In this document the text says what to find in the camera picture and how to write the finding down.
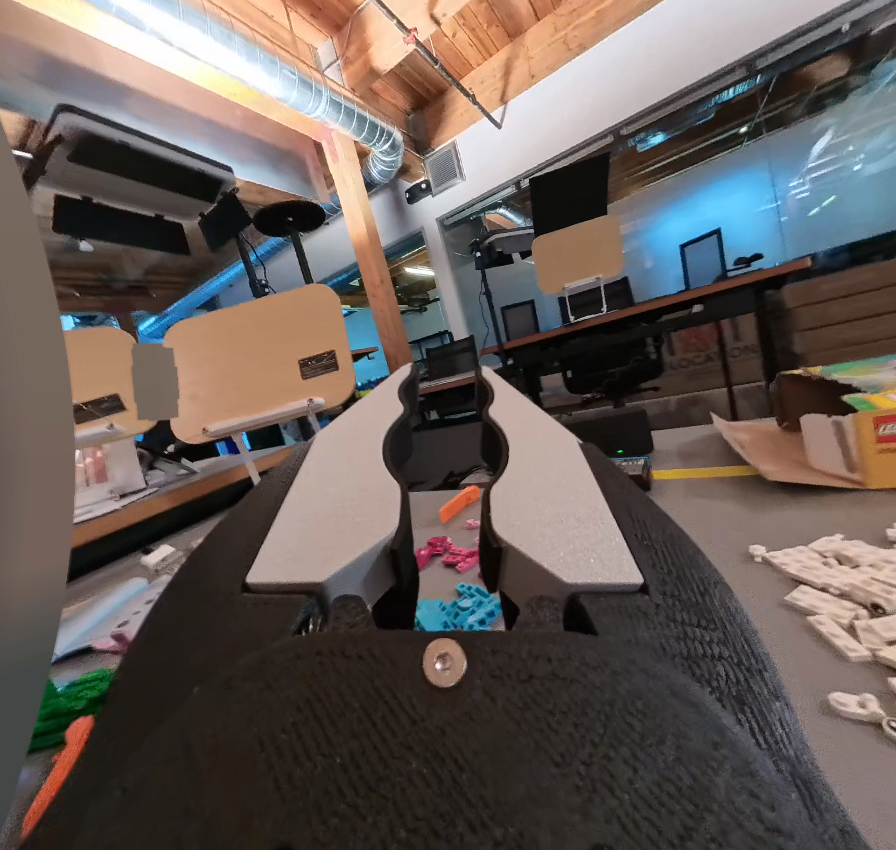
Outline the black box on pole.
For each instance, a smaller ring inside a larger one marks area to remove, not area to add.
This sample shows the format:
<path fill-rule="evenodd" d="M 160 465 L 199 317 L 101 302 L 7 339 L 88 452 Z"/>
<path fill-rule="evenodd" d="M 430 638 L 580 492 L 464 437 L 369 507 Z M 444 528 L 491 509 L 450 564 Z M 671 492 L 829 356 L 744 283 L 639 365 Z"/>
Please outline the black box on pole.
<path fill-rule="evenodd" d="M 232 189 L 199 217 L 198 227 L 208 249 L 217 252 L 253 227 L 252 215 L 239 199 L 237 190 Z"/>

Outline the small wooden book stand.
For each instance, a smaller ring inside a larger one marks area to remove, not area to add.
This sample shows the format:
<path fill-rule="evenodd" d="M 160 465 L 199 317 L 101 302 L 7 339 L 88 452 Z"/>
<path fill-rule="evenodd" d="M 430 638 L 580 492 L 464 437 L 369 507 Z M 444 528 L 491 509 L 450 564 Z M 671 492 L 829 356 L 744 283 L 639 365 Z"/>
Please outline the small wooden book stand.
<path fill-rule="evenodd" d="M 608 312 L 605 284 L 623 271 L 623 234 L 617 217 L 604 216 L 543 234 L 532 242 L 536 282 L 545 295 L 566 302 L 570 324 L 594 318 L 577 318 L 570 295 L 585 284 L 598 282 L 602 309 Z"/>

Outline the black office chair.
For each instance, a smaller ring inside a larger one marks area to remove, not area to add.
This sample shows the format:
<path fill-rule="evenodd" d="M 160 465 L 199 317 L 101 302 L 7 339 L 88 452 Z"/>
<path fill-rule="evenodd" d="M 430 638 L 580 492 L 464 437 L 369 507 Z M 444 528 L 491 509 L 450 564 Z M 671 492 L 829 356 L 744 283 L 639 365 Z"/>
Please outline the black office chair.
<path fill-rule="evenodd" d="M 603 308 L 615 311 L 634 304 L 626 276 L 580 290 L 569 301 L 564 296 L 557 301 L 564 326 L 586 315 L 601 314 Z M 567 361 L 564 386 L 573 395 L 604 398 L 621 407 L 628 396 L 663 375 L 665 344 L 664 336 L 639 337 L 598 351 L 588 349 L 585 355 Z"/>

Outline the green lego model pink flower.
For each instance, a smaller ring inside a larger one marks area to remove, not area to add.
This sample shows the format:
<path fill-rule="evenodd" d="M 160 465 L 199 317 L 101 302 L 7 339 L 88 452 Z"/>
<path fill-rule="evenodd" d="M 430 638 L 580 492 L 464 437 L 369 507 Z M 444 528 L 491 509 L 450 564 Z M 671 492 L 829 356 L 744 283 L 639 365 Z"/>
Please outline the green lego model pink flower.
<path fill-rule="evenodd" d="M 99 668 L 62 686 L 48 679 L 28 744 L 28 754 L 60 746 L 74 720 L 95 716 L 105 703 L 115 674 L 115 669 Z"/>

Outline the long wooden desk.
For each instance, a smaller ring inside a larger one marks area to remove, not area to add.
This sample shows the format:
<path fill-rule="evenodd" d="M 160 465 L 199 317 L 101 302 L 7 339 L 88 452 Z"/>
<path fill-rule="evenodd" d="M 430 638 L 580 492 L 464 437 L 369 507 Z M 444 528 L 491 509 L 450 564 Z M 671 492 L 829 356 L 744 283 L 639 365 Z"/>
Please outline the long wooden desk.
<path fill-rule="evenodd" d="M 634 305 L 596 315 L 557 329 L 536 333 L 508 343 L 497 341 L 478 352 L 478 359 L 497 355 L 507 372 L 521 376 L 526 394 L 541 407 L 541 379 L 565 372 L 582 363 L 596 372 L 607 361 L 620 359 L 615 349 L 640 341 L 662 340 L 681 330 L 711 325 L 720 353 L 723 384 L 731 419 L 738 421 L 734 383 L 721 328 L 723 321 L 752 315 L 756 325 L 764 385 L 778 373 L 778 354 L 771 334 L 768 291 L 778 290 L 796 275 L 814 266 L 814 255 L 789 260 L 782 265 L 745 271 L 720 282 L 659 296 Z"/>

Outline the round black stand base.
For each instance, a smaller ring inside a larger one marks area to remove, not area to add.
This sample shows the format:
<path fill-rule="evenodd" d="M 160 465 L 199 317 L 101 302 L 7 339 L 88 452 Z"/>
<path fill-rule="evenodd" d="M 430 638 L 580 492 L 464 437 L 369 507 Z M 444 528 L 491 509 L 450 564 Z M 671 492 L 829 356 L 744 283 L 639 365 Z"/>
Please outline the round black stand base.
<path fill-rule="evenodd" d="M 252 216 L 252 226 L 267 237 L 285 238 L 292 242 L 301 275 L 308 285 L 315 280 L 302 237 L 320 228 L 326 218 L 327 213 L 319 203 L 299 198 L 259 208 Z"/>

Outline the wooden support post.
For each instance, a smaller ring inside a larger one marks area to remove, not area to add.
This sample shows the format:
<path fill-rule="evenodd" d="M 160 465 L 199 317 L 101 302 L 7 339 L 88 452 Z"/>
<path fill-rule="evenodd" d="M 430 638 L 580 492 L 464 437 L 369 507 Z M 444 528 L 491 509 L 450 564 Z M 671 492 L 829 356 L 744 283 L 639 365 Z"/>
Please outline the wooden support post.
<path fill-rule="evenodd" d="M 322 149 L 342 207 L 386 364 L 389 372 L 393 373 L 412 363 L 413 357 L 364 184 L 355 141 L 332 129 L 322 140 Z"/>

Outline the pile of magenta lego pieces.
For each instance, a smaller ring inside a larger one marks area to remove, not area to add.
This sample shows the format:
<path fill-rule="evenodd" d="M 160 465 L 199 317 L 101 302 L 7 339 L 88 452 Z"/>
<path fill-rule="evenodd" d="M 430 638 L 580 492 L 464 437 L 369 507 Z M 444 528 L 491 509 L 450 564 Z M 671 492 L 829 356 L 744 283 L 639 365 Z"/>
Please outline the pile of magenta lego pieces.
<path fill-rule="evenodd" d="M 433 536 L 424 545 L 414 550 L 414 558 L 420 570 L 432 561 L 439 561 L 447 568 L 463 574 L 479 568 L 479 540 L 470 547 L 460 546 L 447 536 Z"/>

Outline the black tripod light stand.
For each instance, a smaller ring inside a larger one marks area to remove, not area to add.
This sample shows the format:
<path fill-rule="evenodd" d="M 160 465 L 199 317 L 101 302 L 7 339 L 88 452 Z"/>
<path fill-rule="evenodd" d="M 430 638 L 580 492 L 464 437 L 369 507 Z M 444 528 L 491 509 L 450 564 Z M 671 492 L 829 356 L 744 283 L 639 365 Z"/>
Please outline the black tripod light stand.
<path fill-rule="evenodd" d="M 532 256 L 532 243 L 535 232 L 530 225 L 522 227 L 498 228 L 482 234 L 470 242 L 476 271 L 480 273 L 481 292 L 485 296 L 491 326 L 495 334 L 498 356 L 501 363 L 507 361 L 501 329 L 498 326 L 497 313 L 487 272 L 490 269 L 520 263 Z"/>

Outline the white overhead light panel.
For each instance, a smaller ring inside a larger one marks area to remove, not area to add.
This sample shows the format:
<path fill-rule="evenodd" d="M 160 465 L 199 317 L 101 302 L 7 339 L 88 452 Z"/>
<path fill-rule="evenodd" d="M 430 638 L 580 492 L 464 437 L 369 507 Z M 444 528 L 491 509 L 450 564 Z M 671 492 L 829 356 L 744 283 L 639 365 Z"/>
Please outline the white overhead light panel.
<path fill-rule="evenodd" d="M 74 105 L 53 110 L 21 176 L 53 192 L 54 234 L 178 257 L 186 227 L 237 187 L 228 165 Z"/>

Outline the torn cardboard lego box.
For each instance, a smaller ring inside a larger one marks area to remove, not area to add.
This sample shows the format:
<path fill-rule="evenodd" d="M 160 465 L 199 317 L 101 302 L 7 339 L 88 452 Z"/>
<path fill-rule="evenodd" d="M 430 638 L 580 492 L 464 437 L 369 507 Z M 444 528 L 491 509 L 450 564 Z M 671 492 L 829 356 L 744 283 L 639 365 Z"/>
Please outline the torn cardboard lego box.
<path fill-rule="evenodd" d="M 713 426 L 764 479 L 856 490 L 895 488 L 895 359 L 781 372 L 771 418 Z"/>

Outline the black mesh chair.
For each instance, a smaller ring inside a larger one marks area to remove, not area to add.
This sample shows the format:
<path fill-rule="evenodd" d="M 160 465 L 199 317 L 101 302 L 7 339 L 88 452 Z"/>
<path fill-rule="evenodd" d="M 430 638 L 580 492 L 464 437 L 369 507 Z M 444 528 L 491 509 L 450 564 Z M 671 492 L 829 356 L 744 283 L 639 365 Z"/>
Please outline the black mesh chair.
<path fill-rule="evenodd" d="M 431 346 L 426 351 L 425 381 L 435 382 L 475 373 L 477 363 L 474 335 Z"/>

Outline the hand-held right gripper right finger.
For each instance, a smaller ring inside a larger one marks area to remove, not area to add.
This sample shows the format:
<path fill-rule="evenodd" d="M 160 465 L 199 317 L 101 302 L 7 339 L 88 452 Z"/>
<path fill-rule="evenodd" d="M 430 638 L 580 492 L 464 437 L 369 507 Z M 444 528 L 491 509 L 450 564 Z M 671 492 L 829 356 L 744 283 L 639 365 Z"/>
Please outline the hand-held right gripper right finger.
<path fill-rule="evenodd" d="M 482 570 L 487 585 L 514 604 L 642 589 L 582 443 L 491 368 L 478 386 L 483 430 L 497 435 L 499 453 L 481 516 L 483 541 L 498 555 Z"/>

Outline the yellow tape strip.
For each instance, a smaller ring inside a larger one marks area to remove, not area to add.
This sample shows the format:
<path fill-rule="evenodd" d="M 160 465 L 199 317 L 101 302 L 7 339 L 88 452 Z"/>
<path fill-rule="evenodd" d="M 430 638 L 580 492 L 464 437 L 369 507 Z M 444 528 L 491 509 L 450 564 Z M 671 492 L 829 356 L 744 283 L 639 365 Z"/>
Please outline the yellow tape strip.
<path fill-rule="evenodd" d="M 655 481 L 689 481 L 757 476 L 759 472 L 748 464 L 661 468 L 652 471 Z"/>

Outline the wooden edged side desk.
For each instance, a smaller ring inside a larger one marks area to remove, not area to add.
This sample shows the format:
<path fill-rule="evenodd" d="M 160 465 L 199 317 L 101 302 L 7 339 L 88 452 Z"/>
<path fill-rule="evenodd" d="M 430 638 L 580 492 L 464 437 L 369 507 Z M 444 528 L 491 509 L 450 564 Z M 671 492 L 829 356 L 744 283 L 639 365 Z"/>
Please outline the wooden edged side desk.
<path fill-rule="evenodd" d="M 74 552 L 232 485 L 251 481 L 255 475 L 261 476 L 275 468 L 291 451 L 293 447 L 281 446 L 249 452 L 251 464 L 244 463 L 239 456 L 220 457 L 203 465 L 197 474 L 182 475 L 161 487 L 133 493 L 101 514 L 75 523 L 71 550 Z"/>

